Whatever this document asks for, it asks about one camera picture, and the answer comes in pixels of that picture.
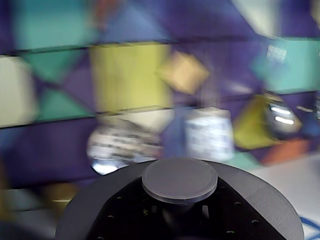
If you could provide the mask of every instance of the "white floor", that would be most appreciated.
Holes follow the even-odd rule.
[[[271,167],[250,171],[278,189],[297,213],[320,226],[320,154]],[[320,234],[319,229],[303,225],[305,239]]]

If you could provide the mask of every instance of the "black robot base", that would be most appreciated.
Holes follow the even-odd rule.
[[[168,158],[128,166],[101,178],[109,179],[97,180],[101,184],[87,187],[67,206],[57,240],[304,238],[300,218],[277,190],[231,166]],[[112,187],[117,178],[118,189]],[[108,198],[90,200],[104,189],[113,189]],[[70,227],[72,221],[79,228]]]

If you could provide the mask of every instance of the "colorful geometric wall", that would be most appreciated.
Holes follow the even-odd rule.
[[[155,121],[167,109],[157,128],[163,154],[183,154],[189,106],[213,99],[231,113],[231,165],[249,169],[318,149],[319,124],[304,110],[320,90],[314,1],[127,0],[96,28],[98,2],[0,0],[0,155],[12,186],[96,178],[88,137],[97,117],[124,110],[153,111],[159,117],[144,119]],[[265,90],[301,122],[286,142],[263,129]],[[243,144],[243,129],[255,146]]]

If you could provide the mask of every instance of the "reflective surface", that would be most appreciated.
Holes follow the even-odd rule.
[[[295,114],[281,101],[269,103],[265,115],[269,129],[279,139],[286,139],[298,130]]]
[[[160,149],[158,137],[130,121],[117,119],[100,125],[91,134],[87,155],[91,167],[105,175],[134,163],[154,160]]]

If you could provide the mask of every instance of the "tan square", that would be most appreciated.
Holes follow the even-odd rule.
[[[209,71],[194,56],[176,52],[160,70],[160,76],[179,92],[194,94]]]

